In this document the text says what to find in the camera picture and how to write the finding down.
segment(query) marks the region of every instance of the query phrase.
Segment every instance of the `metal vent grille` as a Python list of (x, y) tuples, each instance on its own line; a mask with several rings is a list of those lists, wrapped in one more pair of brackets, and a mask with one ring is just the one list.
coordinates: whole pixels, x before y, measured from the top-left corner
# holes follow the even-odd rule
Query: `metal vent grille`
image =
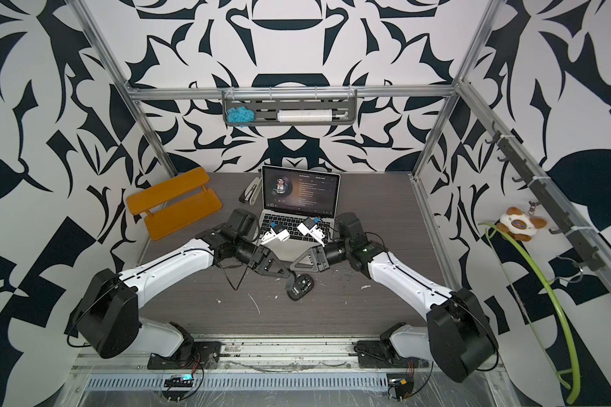
[[(158, 390), (170, 374), (91, 374), (87, 391)], [(207, 374), (200, 391), (364, 390), (387, 391), (384, 373)]]

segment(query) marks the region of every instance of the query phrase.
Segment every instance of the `blue yarn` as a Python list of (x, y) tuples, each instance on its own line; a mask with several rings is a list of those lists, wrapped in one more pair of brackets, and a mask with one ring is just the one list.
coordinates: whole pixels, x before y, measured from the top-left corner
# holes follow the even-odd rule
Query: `blue yarn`
[(252, 122), (255, 117), (256, 113), (244, 106), (231, 108), (226, 111), (226, 118), (229, 123), (249, 123)]

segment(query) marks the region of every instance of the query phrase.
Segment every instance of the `laptop screen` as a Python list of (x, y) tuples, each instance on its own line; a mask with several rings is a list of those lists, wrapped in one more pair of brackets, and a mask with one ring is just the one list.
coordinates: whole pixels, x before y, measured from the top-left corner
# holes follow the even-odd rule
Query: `laptop screen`
[(334, 217), (339, 174), (262, 167), (264, 208), (303, 216)]

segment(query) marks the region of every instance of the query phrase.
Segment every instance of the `computer mouse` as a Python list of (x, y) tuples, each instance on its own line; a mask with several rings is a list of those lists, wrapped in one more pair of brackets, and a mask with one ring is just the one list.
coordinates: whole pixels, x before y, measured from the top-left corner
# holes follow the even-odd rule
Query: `computer mouse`
[(293, 301), (298, 301), (308, 292), (312, 291), (315, 281), (308, 274), (301, 274), (296, 278), (292, 288), (287, 291), (287, 296)]

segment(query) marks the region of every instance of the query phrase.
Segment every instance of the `black and white patterned wall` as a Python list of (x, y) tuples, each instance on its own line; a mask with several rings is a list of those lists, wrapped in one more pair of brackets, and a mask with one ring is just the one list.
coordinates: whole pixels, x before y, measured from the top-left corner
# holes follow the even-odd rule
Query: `black and white patterned wall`
[[(131, 86), (450, 83), (486, 0), (93, 0)], [(440, 98), (359, 103), (353, 126), (227, 128), (218, 101), (145, 103), (179, 171), (410, 171)]]
[(62, 386), (71, 311), (147, 237), (124, 199), (165, 179), (64, 1), (0, 0), (0, 406)]
[[(470, 82), (611, 245), (611, 0), (509, 0)], [(555, 378), (478, 226), (507, 207), (527, 211), (534, 199), (513, 182), (518, 174), (497, 160), (503, 154), (489, 139), (460, 101), (422, 179), (457, 277), (483, 301), (524, 405), (563, 406), (570, 391)], [(536, 214), (550, 221), (542, 207)], [(541, 283), (509, 243), (493, 241), (557, 370), (569, 369)], [(548, 279), (575, 274), (555, 257), (579, 259), (562, 235), (544, 230), (523, 246)], [(611, 406), (611, 294), (588, 269), (582, 281), (552, 287), (577, 348), (582, 387), (575, 405)]]

